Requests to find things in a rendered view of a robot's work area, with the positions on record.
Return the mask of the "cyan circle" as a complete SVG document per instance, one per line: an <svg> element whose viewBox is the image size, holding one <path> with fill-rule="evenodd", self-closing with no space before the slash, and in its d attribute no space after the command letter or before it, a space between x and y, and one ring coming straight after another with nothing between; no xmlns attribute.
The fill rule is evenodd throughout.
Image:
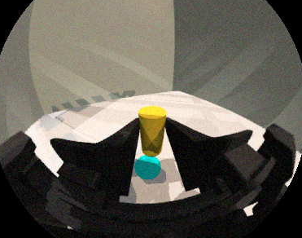
<svg viewBox="0 0 302 238"><path fill-rule="evenodd" d="M159 175L160 172L160 160L154 156L140 156L135 161L134 171L139 178L145 180L152 179Z"/></svg>

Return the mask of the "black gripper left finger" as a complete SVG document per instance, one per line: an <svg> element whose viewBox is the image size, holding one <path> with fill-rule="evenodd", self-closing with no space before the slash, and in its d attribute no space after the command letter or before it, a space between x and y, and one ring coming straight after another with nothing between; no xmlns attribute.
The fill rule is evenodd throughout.
<svg viewBox="0 0 302 238"><path fill-rule="evenodd" d="M138 141L139 119L135 118L98 143L55 137L50 144L62 161L103 174L120 196L128 196Z"/></svg>

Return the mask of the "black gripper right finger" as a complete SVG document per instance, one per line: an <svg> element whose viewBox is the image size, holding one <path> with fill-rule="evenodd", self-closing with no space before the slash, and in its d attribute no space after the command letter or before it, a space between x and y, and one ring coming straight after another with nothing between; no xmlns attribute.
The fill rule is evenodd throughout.
<svg viewBox="0 0 302 238"><path fill-rule="evenodd" d="M212 137L199 133L170 117L166 118L166 135L176 160L185 192L199 188L197 183L212 171L225 152L248 143L252 130Z"/></svg>

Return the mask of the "yellow tall cylinder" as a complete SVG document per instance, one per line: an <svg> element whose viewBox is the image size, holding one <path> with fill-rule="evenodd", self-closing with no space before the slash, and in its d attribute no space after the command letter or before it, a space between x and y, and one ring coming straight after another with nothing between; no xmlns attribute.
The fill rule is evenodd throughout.
<svg viewBox="0 0 302 238"><path fill-rule="evenodd" d="M147 106L138 110L139 137L144 155L158 156L162 152L166 118L167 111L161 107Z"/></svg>

